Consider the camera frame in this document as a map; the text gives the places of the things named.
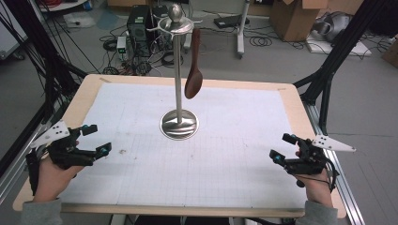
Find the black computer tower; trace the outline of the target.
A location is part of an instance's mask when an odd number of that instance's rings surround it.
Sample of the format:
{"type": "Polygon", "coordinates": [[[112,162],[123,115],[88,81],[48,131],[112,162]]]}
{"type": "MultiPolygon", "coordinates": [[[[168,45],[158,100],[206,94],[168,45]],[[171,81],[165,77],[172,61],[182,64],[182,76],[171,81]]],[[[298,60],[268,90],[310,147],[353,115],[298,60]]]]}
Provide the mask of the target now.
{"type": "Polygon", "coordinates": [[[152,37],[147,28],[152,21],[148,5],[134,5],[127,21],[132,49],[135,55],[147,57],[150,55],[149,45],[152,37]]]}

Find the person's right hand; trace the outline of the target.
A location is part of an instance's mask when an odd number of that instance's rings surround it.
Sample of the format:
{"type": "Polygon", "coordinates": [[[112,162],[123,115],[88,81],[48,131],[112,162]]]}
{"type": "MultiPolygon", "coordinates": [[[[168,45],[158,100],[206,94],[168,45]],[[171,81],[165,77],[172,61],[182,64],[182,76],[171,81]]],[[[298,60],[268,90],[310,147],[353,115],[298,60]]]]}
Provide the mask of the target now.
{"type": "Polygon", "coordinates": [[[301,181],[306,188],[307,199],[326,207],[333,207],[326,170],[319,174],[296,174],[295,178],[301,181]]]}

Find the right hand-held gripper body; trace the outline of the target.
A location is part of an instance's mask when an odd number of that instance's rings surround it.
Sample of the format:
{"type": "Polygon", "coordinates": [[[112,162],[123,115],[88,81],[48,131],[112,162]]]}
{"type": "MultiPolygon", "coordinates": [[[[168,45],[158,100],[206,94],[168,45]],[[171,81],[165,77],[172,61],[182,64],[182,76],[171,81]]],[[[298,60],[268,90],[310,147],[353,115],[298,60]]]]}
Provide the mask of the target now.
{"type": "Polygon", "coordinates": [[[323,146],[328,150],[355,152],[354,146],[336,141],[332,138],[328,140],[325,136],[316,135],[313,140],[301,139],[298,144],[299,148],[298,158],[287,159],[291,165],[284,169],[289,174],[319,174],[326,167],[328,162],[324,154],[323,146]]]}

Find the aluminium rail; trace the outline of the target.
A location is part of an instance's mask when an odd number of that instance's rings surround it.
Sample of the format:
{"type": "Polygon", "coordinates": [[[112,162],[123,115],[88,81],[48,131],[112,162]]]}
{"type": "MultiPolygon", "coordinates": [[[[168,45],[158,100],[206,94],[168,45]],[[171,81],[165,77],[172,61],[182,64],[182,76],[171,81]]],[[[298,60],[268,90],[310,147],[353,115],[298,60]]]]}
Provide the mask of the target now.
{"type": "Polygon", "coordinates": [[[30,151],[29,144],[36,139],[39,133],[54,124],[62,114],[62,110],[56,109],[52,114],[46,115],[44,106],[41,106],[14,143],[0,158],[0,205],[13,190],[13,186],[25,169],[25,156],[30,151]]]}
{"type": "MultiPolygon", "coordinates": [[[[326,133],[322,130],[318,123],[318,120],[320,118],[320,113],[318,112],[318,109],[315,106],[309,105],[307,103],[304,103],[303,106],[311,121],[314,133],[316,135],[325,136],[328,140],[330,140],[330,137],[326,135],[326,133]]],[[[336,187],[344,206],[346,215],[349,219],[350,225],[366,225],[353,195],[353,192],[351,191],[351,188],[344,175],[344,170],[336,155],[336,150],[328,150],[325,146],[323,146],[323,149],[325,150],[326,156],[331,160],[331,162],[335,166],[335,169],[340,174],[336,178],[336,187]]]]}

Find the white foam board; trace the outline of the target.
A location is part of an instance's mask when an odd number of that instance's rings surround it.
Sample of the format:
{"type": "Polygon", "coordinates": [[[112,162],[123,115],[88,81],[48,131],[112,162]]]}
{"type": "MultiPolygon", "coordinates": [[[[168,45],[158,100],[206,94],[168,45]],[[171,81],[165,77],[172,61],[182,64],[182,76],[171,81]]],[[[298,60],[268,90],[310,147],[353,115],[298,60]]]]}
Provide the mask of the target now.
{"type": "MultiPolygon", "coordinates": [[[[310,53],[329,54],[333,49],[331,43],[319,36],[316,32],[312,32],[307,36],[305,44],[310,53]]],[[[372,52],[361,41],[359,41],[350,52],[350,55],[356,56],[370,56],[371,54],[372,52]]]]}

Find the small cardboard box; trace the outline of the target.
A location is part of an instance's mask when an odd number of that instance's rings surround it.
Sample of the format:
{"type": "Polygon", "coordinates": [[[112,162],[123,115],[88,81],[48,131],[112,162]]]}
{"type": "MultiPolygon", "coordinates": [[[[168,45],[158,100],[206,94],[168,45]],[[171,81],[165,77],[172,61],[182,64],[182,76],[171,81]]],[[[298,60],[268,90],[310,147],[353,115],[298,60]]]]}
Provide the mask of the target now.
{"type": "Polygon", "coordinates": [[[398,68],[398,35],[394,37],[393,43],[389,48],[383,53],[382,59],[398,68]]]}

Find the large cardboard box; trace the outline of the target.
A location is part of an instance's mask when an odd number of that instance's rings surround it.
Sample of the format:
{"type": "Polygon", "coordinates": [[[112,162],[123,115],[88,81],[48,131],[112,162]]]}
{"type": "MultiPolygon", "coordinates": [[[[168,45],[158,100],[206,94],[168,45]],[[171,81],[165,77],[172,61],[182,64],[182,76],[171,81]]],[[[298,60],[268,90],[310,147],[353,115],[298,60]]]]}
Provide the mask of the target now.
{"type": "Polygon", "coordinates": [[[319,11],[329,0],[274,0],[269,22],[284,41],[307,38],[319,11]]]}

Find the brown wooden spoon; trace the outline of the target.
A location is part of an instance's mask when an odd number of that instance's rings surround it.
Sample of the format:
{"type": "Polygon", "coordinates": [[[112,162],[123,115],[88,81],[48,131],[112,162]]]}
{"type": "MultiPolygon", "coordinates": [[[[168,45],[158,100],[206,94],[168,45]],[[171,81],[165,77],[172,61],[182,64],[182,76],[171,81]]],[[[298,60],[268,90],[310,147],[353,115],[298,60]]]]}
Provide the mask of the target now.
{"type": "Polygon", "coordinates": [[[194,28],[191,37],[191,68],[184,89],[184,94],[187,99],[194,98],[198,94],[203,82],[203,75],[198,68],[200,29],[194,28]]]}

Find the person's left hand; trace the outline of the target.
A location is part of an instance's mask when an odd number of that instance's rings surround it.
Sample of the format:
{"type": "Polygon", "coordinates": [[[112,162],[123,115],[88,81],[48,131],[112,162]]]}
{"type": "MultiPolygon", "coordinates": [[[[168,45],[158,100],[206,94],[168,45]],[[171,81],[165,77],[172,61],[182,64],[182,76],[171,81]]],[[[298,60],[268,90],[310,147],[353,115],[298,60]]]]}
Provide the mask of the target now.
{"type": "Polygon", "coordinates": [[[33,202],[47,203],[56,200],[83,168],[83,166],[71,166],[64,170],[54,164],[49,157],[43,159],[39,165],[38,187],[33,202]]]}

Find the grey bag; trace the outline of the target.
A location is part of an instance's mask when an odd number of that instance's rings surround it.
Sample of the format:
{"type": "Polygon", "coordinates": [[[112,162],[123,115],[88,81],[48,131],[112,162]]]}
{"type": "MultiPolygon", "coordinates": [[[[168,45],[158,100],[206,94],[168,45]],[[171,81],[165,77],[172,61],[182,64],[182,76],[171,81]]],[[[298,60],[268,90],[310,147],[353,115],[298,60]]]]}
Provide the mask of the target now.
{"type": "Polygon", "coordinates": [[[349,25],[352,16],[342,11],[326,12],[314,21],[312,30],[328,42],[333,42],[349,25]]]}

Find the flat black device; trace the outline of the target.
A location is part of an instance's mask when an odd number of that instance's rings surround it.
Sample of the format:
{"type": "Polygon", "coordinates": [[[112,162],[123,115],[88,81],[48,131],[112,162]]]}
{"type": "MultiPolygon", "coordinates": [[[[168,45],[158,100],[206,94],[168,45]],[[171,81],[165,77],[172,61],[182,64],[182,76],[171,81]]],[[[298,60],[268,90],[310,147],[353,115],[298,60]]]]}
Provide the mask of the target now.
{"type": "Polygon", "coordinates": [[[220,29],[229,28],[229,27],[240,27],[242,18],[243,18],[242,15],[234,15],[234,16],[216,18],[213,20],[213,22],[220,29]]]}

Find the white stand pole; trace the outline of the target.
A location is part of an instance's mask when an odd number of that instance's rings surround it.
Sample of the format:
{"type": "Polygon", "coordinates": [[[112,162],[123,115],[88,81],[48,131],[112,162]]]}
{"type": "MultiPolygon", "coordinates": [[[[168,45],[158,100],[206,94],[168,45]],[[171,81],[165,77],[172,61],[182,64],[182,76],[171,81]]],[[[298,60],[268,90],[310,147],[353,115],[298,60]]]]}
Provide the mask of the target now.
{"type": "Polygon", "coordinates": [[[250,7],[250,0],[244,0],[244,6],[240,15],[240,25],[237,30],[237,56],[241,59],[245,53],[244,48],[244,28],[250,7]]]}

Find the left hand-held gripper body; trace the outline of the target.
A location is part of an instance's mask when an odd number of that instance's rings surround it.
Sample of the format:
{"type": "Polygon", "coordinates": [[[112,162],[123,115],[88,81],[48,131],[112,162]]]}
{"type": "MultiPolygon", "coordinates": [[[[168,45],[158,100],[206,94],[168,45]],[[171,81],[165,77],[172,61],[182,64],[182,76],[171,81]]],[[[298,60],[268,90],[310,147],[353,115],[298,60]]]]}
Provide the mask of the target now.
{"type": "Polygon", "coordinates": [[[33,140],[30,147],[45,145],[52,162],[64,170],[71,166],[92,166],[94,151],[77,148],[77,139],[82,135],[80,128],[70,128],[60,120],[33,140]]]}

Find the white grid mat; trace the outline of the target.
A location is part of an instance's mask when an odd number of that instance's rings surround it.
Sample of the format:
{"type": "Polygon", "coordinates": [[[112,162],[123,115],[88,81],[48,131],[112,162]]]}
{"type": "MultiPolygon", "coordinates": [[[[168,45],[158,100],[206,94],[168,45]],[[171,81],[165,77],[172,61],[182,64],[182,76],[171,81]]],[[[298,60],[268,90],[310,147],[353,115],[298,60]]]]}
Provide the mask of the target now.
{"type": "Polygon", "coordinates": [[[224,208],[300,208],[304,189],[269,157],[287,158],[296,147],[283,89],[204,87],[185,109],[199,128],[175,141],[160,130],[175,106],[166,85],[105,83],[85,117],[98,132],[82,137],[83,149],[110,143],[112,150],[78,173],[61,198],[66,203],[224,208]]]}

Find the silver metal utensil stand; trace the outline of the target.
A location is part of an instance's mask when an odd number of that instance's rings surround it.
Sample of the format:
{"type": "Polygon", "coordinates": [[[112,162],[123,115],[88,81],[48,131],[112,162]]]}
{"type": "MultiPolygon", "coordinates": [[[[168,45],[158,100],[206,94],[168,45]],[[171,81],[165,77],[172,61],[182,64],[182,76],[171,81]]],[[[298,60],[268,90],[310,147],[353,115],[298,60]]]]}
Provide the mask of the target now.
{"type": "Polygon", "coordinates": [[[182,107],[182,96],[185,96],[181,78],[181,37],[186,34],[192,35],[192,30],[197,28],[194,21],[185,17],[182,7],[173,4],[169,7],[167,16],[161,18],[155,28],[149,32],[162,31],[171,36],[173,41],[174,68],[175,68],[175,93],[176,108],[167,112],[161,118],[161,132],[171,140],[187,140],[192,137],[199,128],[197,116],[182,107]]]}

